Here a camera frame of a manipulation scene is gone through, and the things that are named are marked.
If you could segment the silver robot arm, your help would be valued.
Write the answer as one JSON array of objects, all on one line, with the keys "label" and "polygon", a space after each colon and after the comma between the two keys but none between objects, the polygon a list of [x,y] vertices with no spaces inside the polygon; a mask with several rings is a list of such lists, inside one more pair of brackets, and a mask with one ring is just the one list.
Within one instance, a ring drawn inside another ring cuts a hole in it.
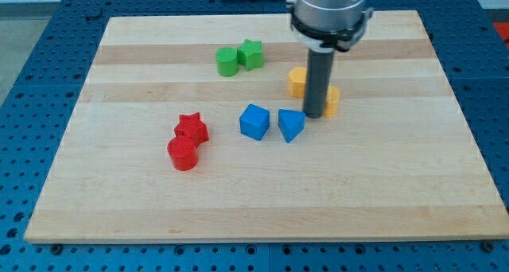
[{"label": "silver robot arm", "polygon": [[308,48],[303,111],[308,118],[324,115],[334,56],[357,44],[373,9],[367,0],[286,0],[290,28]]}]

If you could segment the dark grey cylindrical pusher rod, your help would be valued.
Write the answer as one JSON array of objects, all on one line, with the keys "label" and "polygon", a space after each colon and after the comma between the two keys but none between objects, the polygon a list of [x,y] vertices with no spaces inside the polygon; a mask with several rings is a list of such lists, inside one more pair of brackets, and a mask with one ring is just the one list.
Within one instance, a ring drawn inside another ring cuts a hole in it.
[{"label": "dark grey cylindrical pusher rod", "polygon": [[303,111],[308,118],[318,119],[324,114],[334,52],[308,51]]}]

